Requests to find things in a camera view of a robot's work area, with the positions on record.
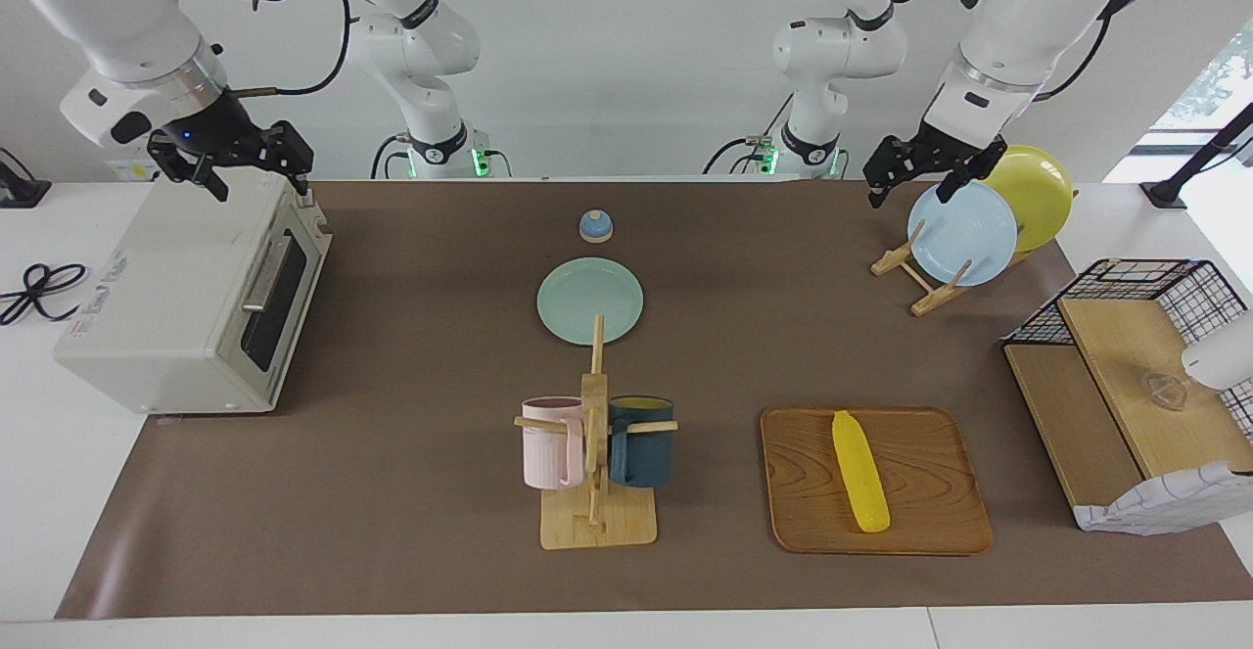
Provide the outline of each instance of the black wire basket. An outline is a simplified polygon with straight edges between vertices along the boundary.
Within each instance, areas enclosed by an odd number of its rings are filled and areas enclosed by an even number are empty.
[[[1005,345],[1050,342],[1074,346],[1075,340],[1058,307],[1061,299],[1159,302],[1189,346],[1248,311],[1213,262],[1106,259],[1094,262],[1083,271],[1074,282],[1035,311],[1026,323],[1009,333],[1004,340]],[[1253,380],[1240,382],[1219,396],[1244,436],[1253,442]]]

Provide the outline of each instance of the oven window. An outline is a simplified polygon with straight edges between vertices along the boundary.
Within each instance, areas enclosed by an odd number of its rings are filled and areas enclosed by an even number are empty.
[[[269,306],[262,313],[248,317],[248,324],[239,341],[244,355],[257,363],[262,372],[269,372],[274,362],[274,351],[278,350],[278,341],[283,337],[283,327],[296,302],[296,292],[299,292],[304,266],[308,264],[304,248],[301,248],[292,231],[283,231],[283,236],[291,237],[292,244],[282,268],[278,269],[278,279],[274,279]]]

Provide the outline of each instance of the light green plate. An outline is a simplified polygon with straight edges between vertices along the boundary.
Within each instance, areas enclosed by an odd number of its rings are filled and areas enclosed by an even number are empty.
[[[551,271],[535,298],[540,319],[561,341],[591,346],[596,314],[605,342],[616,341],[644,312],[644,288],[630,269],[604,257],[579,257]]]

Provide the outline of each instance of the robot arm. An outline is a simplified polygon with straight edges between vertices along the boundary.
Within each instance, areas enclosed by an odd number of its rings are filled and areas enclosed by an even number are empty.
[[[1101,16],[1131,0],[961,0],[975,21],[940,79],[917,135],[886,137],[865,167],[870,199],[880,207],[901,182],[946,172],[947,202],[996,167],[1001,128],[1035,99],[1058,60]]]
[[[254,127],[177,0],[30,1],[88,56],[91,68],[61,101],[88,139],[124,148],[153,132],[149,153],[170,179],[205,185],[219,199],[227,188],[214,164],[284,173],[304,194],[312,150],[289,123]]]
[[[420,177],[480,175],[475,149],[479,142],[486,144],[485,137],[461,118],[451,88],[439,79],[475,68],[475,29],[440,0],[371,1],[381,13],[362,16],[348,60],[398,104],[415,172]]]
[[[905,30],[890,0],[838,0],[842,19],[806,19],[779,29],[774,65],[791,79],[792,113],[772,137],[777,170],[823,177],[831,170],[848,99],[836,79],[877,79],[905,61]]]

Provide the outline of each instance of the label sticker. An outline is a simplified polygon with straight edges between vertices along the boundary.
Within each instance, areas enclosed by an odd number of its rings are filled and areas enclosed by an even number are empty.
[[[104,311],[104,306],[109,301],[109,296],[113,293],[114,284],[118,279],[122,279],[122,274],[125,273],[127,267],[130,266],[130,252],[119,251],[114,253],[113,259],[104,269],[104,274],[100,276],[100,282],[95,283],[95,288],[91,291],[91,296],[83,302],[78,311],[78,318],[74,319],[74,324],[70,326],[69,337],[81,338],[86,333],[91,332],[91,324],[95,323],[96,317],[100,311]]]

